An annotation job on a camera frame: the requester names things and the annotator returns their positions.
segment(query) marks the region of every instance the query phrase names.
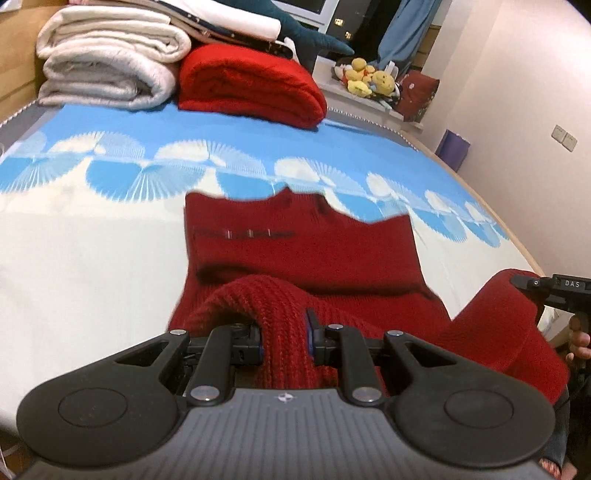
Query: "red sweater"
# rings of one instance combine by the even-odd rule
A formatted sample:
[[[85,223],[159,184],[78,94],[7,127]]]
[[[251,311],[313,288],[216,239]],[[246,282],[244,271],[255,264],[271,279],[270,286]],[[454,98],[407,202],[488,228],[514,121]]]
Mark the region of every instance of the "red sweater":
[[[306,309],[319,321],[382,338],[390,329],[439,345],[538,388],[553,403],[566,366],[536,328],[537,307],[494,276],[450,321],[421,273],[408,216],[366,224],[334,211],[319,194],[284,189],[254,202],[186,197],[189,271],[170,328],[206,336],[245,315],[261,327],[265,388],[336,384],[307,350]]]

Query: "white wall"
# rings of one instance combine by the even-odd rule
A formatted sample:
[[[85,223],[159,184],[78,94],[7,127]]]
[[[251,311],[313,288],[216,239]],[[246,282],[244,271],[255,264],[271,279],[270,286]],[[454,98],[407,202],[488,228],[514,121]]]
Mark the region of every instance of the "white wall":
[[[497,2],[474,7],[421,140],[466,138],[460,175],[544,271],[591,277],[591,25],[566,0]],[[488,35],[485,4],[497,10]],[[555,124],[579,140],[573,153]]]
[[[421,142],[435,150],[446,120],[459,101],[489,39],[502,0],[454,0],[429,54],[423,73],[440,79],[423,119]]]

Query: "screw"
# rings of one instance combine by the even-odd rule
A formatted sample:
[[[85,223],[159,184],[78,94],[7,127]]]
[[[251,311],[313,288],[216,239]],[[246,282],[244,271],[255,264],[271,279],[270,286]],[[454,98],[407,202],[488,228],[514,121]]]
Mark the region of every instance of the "screw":
[[[191,390],[191,396],[195,400],[212,401],[220,396],[220,391],[211,385],[199,385]]]
[[[382,398],[382,393],[374,387],[358,387],[353,390],[353,398],[363,403],[372,403]]]

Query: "folded white towel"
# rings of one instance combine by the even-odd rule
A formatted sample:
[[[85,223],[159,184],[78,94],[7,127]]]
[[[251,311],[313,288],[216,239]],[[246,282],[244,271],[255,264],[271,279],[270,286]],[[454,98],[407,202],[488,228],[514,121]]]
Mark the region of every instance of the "folded white towel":
[[[174,93],[174,70],[128,48],[62,46],[45,62],[47,81],[39,90],[39,103],[148,109]]]
[[[59,10],[39,32],[37,55],[48,59],[57,48],[125,47],[161,63],[182,60],[191,39],[167,15],[132,7],[74,5]]]

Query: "human hand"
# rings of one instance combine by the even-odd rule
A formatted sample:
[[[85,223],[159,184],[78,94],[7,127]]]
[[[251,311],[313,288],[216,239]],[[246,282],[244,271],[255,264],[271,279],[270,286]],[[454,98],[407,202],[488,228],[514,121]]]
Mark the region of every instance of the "human hand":
[[[589,334],[581,332],[581,322],[576,315],[573,315],[569,321],[569,350],[570,353],[566,356],[566,362],[574,365],[574,359],[582,358],[584,360],[591,359],[591,348],[589,348]]]

